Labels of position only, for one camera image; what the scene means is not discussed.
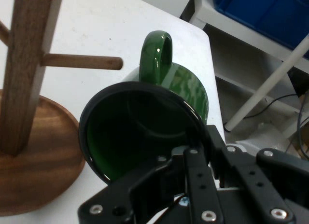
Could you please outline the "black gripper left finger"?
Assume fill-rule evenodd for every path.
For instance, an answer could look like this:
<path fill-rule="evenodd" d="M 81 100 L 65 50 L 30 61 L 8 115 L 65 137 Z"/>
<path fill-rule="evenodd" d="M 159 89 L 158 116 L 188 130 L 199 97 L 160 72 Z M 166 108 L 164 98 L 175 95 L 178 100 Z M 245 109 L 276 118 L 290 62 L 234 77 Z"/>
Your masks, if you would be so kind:
<path fill-rule="evenodd" d="M 160 162 L 156 158 L 119 178 L 78 209 L 81 224 L 145 224 L 174 198 L 189 198 L 185 223 L 219 224 L 221 207 L 203 147 L 187 148 Z"/>

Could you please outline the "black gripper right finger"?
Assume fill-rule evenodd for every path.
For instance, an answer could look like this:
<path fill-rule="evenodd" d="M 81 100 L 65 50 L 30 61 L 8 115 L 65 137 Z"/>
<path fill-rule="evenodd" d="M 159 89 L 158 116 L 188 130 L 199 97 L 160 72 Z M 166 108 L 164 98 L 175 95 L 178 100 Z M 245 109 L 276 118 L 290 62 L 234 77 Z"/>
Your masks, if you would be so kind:
<path fill-rule="evenodd" d="M 245 210 L 262 224 L 309 222 L 309 163 L 282 151 L 264 148 L 253 156 L 223 142 L 207 126 L 207 160 L 222 188 L 238 187 L 249 204 Z"/>

